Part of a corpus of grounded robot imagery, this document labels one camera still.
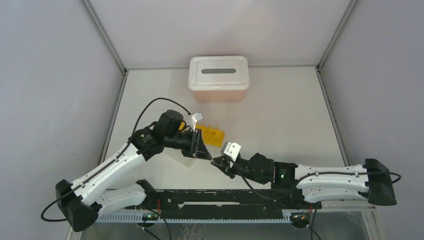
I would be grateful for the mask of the pink plastic bin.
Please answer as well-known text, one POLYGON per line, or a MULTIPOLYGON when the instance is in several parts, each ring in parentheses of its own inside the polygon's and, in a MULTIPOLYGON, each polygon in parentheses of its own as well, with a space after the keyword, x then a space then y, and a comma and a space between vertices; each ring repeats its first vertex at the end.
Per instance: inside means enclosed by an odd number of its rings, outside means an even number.
POLYGON ((192 91, 198 103, 235 103, 241 102, 246 90, 192 91))

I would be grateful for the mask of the white plastic bin lid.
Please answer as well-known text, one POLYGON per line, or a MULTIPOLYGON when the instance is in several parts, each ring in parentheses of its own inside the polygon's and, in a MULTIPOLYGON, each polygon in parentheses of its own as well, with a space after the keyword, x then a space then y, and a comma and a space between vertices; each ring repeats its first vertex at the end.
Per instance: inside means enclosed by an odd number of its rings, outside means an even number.
POLYGON ((248 60, 242 55, 196 56, 189 62, 192 91, 245 91, 249 86, 248 60))

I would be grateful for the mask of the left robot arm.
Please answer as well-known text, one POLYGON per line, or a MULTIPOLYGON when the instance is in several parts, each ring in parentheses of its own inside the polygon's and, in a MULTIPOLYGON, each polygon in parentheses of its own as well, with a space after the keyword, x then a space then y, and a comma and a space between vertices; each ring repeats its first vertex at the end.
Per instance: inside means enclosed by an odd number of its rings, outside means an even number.
POLYGON ((85 175, 69 182, 65 179, 55 185, 57 205, 74 232, 82 232, 100 216, 129 206, 153 207, 157 196, 146 181, 110 190, 109 187, 124 174, 163 152, 165 148, 180 150, 183 157, 210 161, 211 154, 203 141, 202 131, 196 123, 203 118, 201 112, 190 116, 188 130, 181 130, 184 122, 181 113, 167 110, 157 121, 138 129, 109 159, 85 175))

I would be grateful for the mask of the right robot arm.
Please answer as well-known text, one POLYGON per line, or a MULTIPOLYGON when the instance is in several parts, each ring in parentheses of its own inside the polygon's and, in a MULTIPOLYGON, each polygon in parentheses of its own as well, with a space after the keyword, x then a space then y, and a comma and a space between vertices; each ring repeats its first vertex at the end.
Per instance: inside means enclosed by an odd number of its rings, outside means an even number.
POLYGON ((231 179, 240 176, 260 197, 288 201, 295 208, 334 200, 395 206, 394 184, 402 178, 373 158, 363 164, 331 168, 276 162, 259 153, 250 159, 223 154, 213 158, 211 165, 231 179))

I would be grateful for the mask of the yellow test tube rack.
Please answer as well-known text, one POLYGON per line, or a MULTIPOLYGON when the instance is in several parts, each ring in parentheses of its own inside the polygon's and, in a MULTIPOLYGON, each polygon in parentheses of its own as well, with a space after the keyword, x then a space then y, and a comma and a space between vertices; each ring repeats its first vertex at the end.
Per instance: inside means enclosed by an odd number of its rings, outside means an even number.
MULTIPOLYGON (((202 123, 200 125, 196 125, 195 129, 202 131, 202 139, 206 145, 219 148, 222 147, 225 133, 222 130, 219 130, 217 126, 213 128, 211 125, 206 126, 202 123)), ((180 123, 178 130, 182 133, 192 131, 191 127, 184 120, 180 123)))

